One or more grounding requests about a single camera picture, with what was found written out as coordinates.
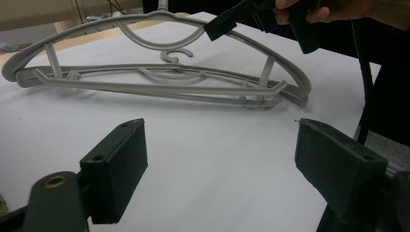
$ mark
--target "black cable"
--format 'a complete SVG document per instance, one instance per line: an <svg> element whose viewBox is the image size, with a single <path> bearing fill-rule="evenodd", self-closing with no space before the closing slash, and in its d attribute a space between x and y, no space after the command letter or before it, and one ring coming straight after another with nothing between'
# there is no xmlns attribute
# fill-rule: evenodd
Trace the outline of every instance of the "black cable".
<svg viewBox="0 0 410 232"><path fill-rule="evenodd" d="M366 138L369 131L370 109L371 109L371 93L373 88L373 78L371 76L370 62L366 57L366 51L363 43L363 25L359 19L351 20L353 40L356 46L356 52L358 55L363 84L365 89L365 108L360 121L360 130L358 135L358 142L361 144L366 143Z"/></svg>
<svg viewBox="0 0 410 232"><path fill-rule="evenodd" d="M126 14L124 14L122 11L121 11L121 9L120 8L118 8L117 6L115 6L115 4L113 4L110 0L106 0L112 7L114 7L115 9L117 9L120 13L121 13L121 15L126 15Z"/></svg>
<svg viewBox="0 0 410 232"><path fill-rule="evenodd" d="M84 21L82 20L81 10L80 10L79 7L78 7L78 2L77 2L77 0L75 0L75 6L77 7L77 11L78 11L79 19L81 20L81 24L84 24Z"/></svg>
<svg viewBox="0 0 410 232"><path fill-rule="evenodd" d="M111 12L111 17L112 17L112 6L109 1L108 1L108 5L109 5L109 11Z"/></svg>
<svg viewBox="0 0 410 232"><path fill-rule="evenodd" d="M85 220L85 231L90 232L90 224L88 223L88 220Z"/></svg>
<svg viewBox="0 0 410 232"><path fill-rule="evenodd" d="M117 4L118 8L120 8L121 11L124 12L124 9L123 9L123 8L121 7L121 5L117 2L117 0L114 0L114 1L115 1L115 3Z"/></svg>

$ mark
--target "clothes hanger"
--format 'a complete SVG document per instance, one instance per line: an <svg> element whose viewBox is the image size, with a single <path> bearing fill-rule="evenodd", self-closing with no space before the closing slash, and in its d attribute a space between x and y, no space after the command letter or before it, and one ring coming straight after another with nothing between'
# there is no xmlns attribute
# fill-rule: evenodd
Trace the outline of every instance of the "clothes hanger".
<svg viewBox="0 0 410 232"><path fill-rule="evenodd" d="M186 38L174 43L153 43L140 38L127 26L130 23L143 20L179 22L196 27L196 30ZM169 56L171 52L182 52L188 56L192 56L191 52L183 47L192 44L200 38L205 32L204 25L207 23L207 21L181 17L170 13L167 10L167 1L160 0L159 9L155 12L149 14L123 15L89 22L32 44L11 57L4 65L2 74L7 80L17 82L17 84L23 88L45 84L65 88L100 90L186 101L214 102L267 108L277 105L282 101L282 98L286 98L300 107L306 107L311 86L304 72L272 49L236 31L230 31L226 36L246 44L267 56L261 76L183 65L179 63L178 58ZM90 28L113 24L117 25L124 35L136 44L148 49L161 51L161 58L168 62L168 64L60 66L53 47L54 44L71 38L74 35L81 35ZM26 68L27 64L43 50L45 50L50 66ZM278 64L286 70L295 80L296 85L287 83L286 81L270 79L274 64ZM164 81L160 81L162 84L156 85L81 81L81 78L86 77L88 73L123 71L139 72L156 80L167 80L167 84L163 84ZM170 83L182 79L200 82L206 78L214 78L214 76L229 80L235 84L236 87L203 87Z"/></svg>

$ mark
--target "white surface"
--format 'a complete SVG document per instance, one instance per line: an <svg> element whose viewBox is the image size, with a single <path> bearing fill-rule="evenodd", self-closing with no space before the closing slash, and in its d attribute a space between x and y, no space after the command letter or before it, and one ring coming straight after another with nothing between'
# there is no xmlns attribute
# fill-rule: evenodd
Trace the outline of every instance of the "white surface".
<svg viewBox="0 0 410 232"><path fill-rule="evenodd" d="M193 29L165 23L138 34L175 41L187 30ZM10 209L26 205L30 188L43 176L78 172L79 160L117 125L144 118L149 167L120 223L92 225L91 231L315 231L326 202L295 166L295 121L314 119L353 136L364 106L359 63L326 50L303 55L294 41L247 26L236 30L307 74L307 108L289 101L260 110L46 86L21 89L0 78L0 194ZM211 43L204 35L189 49L195 57L182 55L183 64L260 74L265 62L228 38ZM160 61L158 52L124 36L57 54L62 65ZM30 65L47 64L39 57Z"/></svg>

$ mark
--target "black tool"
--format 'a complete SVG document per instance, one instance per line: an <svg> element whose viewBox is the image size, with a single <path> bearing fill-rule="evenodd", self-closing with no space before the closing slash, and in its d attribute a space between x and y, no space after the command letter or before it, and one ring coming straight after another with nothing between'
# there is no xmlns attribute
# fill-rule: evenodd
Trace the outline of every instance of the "black tool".
<svg viewBox="0 0 410 232"><path fill-rule="evenodd" d="M289 8L290 26L304 54L319 48L319 41L312 25L305 20L306 14L314 5L315 2L312 0L300 0ZM244 0L211 20L204 29L211 41L214 41L234 29L237 26L236 22L253 17L259 30L269 33L278 27L274 7L275 0Z"/></svg>
<svg viewBox="0 0 410 232"><path fill-rule="evenodd" d="M118 223L148 166L144 120L116 127L80 161L81 171L57 172L33 187L27 206L0 217L2 232L84 232Z"/></svg>
<svg viewBox="0 0 410 232"><path fill-rule="evenodd" d="M297 168L328 203L316 232L410 231L410 171L304 118L295 155Z"/></svg>

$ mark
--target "screw hole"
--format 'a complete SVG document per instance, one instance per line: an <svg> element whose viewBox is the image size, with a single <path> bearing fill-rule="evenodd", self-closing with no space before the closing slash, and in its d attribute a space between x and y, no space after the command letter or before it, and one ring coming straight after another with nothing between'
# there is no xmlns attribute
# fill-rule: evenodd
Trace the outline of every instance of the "screw hole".
<svg viewBox="0 0 410 232"><path fill-rule="evenodd" d="M93 161L100 161L103 159L103 156L95 156L93 157Z"/></svg>
<svg viewBox="0 0 410 232"><path fill-rule="evenodd" d="M66 182L66 177L64 177L64 176L54 176L54 177L51 177L50 179L48 179L45 182L44 186L47 189L53 189L53 188L62 186L65 182Z"/></svg>

